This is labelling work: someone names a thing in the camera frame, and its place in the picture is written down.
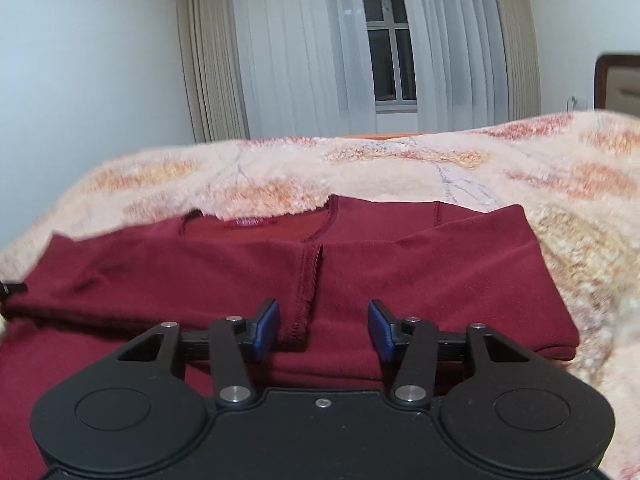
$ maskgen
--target window pane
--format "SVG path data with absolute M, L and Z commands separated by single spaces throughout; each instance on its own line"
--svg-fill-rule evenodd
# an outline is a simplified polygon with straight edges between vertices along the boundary
M 396 30 L 396 43 L 398 44 L 402 99 L 413 101 L 415 100 L 414 53 L 411 50 L 411 36 L 408 28 Z
M 368 22 L 382 22 L 382 1 L 381 0 L 363 0 L 364 15 Z
M 406 8 L 404 7 L 404 0 L 391 0 L 391 6 L 394 10 L 394 22 L 407 23 L 406 20 Z
M 373 67 L 373 87 L 376 101 L 396 100 L 394 62 L 391 57 L 391 42 L 388 30 L 370 30 L 369 48 Z

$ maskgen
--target white sheer curtain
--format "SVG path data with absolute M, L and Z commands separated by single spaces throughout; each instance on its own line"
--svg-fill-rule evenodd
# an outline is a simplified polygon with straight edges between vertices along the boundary
M 509 93 L 496 0 L 405 0 L 415 60 L 418 129 L 505 122 Z
M 362 0 L 232 0 L 251 138 L 376 131 Z

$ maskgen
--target wooden bed frame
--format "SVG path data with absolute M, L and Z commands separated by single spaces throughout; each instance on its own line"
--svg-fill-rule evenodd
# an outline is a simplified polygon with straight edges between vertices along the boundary
M 640 54 L 603 54 L 596 62 L 594 108 L 640 117 Z

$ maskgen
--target beige curtain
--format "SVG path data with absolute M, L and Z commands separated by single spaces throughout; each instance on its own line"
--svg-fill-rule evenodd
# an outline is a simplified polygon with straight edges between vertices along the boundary
M 529 0 L 497 0 L 509 83 L 509 118 L 540 115 L 538 47 Z
M 177 12 L 196 142 L 247 138 L 228 0 L 177 0 Z

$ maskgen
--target bed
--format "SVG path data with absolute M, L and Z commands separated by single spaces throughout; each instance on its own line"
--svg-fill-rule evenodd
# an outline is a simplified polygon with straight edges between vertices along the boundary
M 582 343 L 566 368 L 618 414 L 603 468 L 640 476 L 640 120 L 592 110 L 395 139 L 291 137 L 146 150 L 82 178 L 0 253 L 18 280 L 53 230 L 87 237 L 192 208 L 274 216 L 329 194 L 524 206 Z

